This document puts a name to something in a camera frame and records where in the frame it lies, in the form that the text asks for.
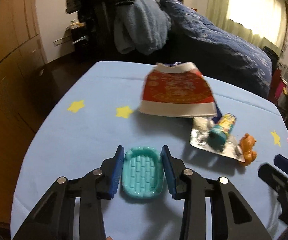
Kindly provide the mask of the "teal plastic soap dish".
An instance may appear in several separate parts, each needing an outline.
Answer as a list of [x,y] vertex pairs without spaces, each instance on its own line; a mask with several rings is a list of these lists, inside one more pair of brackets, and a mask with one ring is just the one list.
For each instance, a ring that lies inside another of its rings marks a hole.
[[161,153],[152,147],[133,147],[124,156],[123,191],[136,199],[157,197],[164,185]]

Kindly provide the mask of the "silver pill blister pack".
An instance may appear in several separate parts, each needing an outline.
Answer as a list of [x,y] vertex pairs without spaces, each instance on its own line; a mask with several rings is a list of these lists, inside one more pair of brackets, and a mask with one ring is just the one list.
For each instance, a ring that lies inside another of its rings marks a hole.
[[235,137],[229,135],[228,139],[222,141],[215,135],[210,135],[213,126],[215,126],[215,123],[212,119],[193,118],[190,144],[197,149],[244,163],[245,159],[242,150]]

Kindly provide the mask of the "orange toy bear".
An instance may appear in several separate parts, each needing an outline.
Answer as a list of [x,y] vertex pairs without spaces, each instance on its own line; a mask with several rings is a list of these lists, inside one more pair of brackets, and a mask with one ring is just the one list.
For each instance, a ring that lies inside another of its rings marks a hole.
[[245,161],[242,163],[244,166],[250,165],[257,157],[257,153],[253,151],[256,140],[253,136],[246,133],[240,140],[239,146],[242,150]]

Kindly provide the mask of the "colourful teal tube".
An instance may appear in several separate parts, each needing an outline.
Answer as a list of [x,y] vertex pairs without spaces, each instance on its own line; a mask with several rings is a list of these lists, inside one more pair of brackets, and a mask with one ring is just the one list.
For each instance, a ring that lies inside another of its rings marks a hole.
[[236,123],[236,116],[226,113],[209,131],[207,143],[213,148],[222,148],[227,142],[233,127]]

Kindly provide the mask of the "dark blue snack wrapper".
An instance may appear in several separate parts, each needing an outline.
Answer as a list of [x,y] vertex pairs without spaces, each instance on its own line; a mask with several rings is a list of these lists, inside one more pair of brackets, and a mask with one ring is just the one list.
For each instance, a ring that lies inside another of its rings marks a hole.
[[223,114],[221,113],[217,102],[215,102],[215,106],[216,106],[216,116],[213,117],[212,120],[213,120],[214,123],[217,123],[220,120],[220,118],[223,116]]

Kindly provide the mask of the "red white paper noodle bowl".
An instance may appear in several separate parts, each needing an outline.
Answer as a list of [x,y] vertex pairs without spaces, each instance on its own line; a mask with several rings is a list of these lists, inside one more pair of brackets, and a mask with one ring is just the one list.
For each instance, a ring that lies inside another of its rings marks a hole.
[[212,90],[192,62],[157,63],[145,79],[139,111],[176,118],[217,115]]

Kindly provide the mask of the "light blue star tablecloth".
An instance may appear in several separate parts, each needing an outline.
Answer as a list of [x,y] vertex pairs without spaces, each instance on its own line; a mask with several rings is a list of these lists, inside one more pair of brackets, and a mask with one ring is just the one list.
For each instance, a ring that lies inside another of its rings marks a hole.
[[208,79],[222,113],[237,122],[233,135],[256,139],[258,156],[244,167],[237,161],[202,152],[190,145],[191,121],[139,112],[143,81],[152,67],[129,62],[93,65],[61,98],[36,133],[22,163],[11,211],[14,235],[28,213],[58,177],[75,179],[100,167],[119,145],[126,150],[167,145],[171,154],[201,176],[227,177],[256,212],[270,236],[286,229],[279,220],[275,192],[259,177],[262,163],[277,154],[288,158],[288,131],[277,107],[246,90]]

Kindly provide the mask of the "red pink storage boxes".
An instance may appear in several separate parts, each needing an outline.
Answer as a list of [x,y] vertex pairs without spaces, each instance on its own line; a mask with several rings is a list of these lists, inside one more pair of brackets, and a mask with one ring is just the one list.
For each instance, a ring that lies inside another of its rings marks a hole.
[[287,80],[283,77],[282,71],[280,69],[276,69],[273,73],[271,85],[268,94],[268,101],[273,104],[278,104],[278,99],[283,93],[283,88],[287,86]]

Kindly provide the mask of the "black suitcase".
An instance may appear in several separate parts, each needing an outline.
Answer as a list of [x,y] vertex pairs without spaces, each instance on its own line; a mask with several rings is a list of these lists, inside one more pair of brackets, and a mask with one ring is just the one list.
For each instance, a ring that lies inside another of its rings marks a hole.
[[279,56],[268,46],[264,46],[264,48],[262,50],[270,58],[271,63],[272,63],[272,74],[274,74],[274,72],[277,69],[277,63],[279,60]]

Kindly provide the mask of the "bed with blue duvet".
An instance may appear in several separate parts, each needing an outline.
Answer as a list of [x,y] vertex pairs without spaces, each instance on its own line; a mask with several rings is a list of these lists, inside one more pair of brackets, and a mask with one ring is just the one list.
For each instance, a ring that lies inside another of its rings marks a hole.
[[208,77],[267,98],[272,63],[264,51],[177,0],[154,1],[171,20],[166,44],[154,53],[156,61],[193,62]]

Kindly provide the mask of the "light blue fleece blanket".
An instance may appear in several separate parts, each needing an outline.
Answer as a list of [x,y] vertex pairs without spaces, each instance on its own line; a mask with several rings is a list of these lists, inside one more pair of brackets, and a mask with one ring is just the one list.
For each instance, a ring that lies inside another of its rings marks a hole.
[[155,0],[135,0],[116,8],[114,41],[121,54],[137,50],[149,55],[167,41],[171,19]]

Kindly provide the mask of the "dark bedside table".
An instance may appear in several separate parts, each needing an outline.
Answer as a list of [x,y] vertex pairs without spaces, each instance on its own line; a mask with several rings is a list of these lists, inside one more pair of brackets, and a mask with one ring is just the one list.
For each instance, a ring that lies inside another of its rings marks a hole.
[[73,22],[68,26],[67,31],[75,51],[82,51],[87,48],[88,34],[85,23]]

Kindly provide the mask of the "wooden wardrobe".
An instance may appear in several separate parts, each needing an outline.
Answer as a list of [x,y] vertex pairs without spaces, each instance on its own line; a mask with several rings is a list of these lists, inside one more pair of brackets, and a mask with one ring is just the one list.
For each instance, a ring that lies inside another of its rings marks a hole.
[[42,124],[29,92],[45,64],[35,0],[0,0],[0,223],[9,224],[24,155]]

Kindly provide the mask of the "green window curtain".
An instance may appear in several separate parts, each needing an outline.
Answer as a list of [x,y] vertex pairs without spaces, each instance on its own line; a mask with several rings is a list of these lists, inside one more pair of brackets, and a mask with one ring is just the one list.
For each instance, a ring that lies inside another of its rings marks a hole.
[[277,55],[283,51],[288,26],[284,0],[208,0],[206,17],[217,27]]

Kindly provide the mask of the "dark clothes pile on chair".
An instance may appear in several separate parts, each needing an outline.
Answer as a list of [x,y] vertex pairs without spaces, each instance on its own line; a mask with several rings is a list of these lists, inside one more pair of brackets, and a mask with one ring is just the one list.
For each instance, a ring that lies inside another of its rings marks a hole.
[[97,47],[112,42],[111,28],[115,9],[132,5],[135,0],[66,0],[66,13],[77,13],[79,22],[84,23],[87,36]]

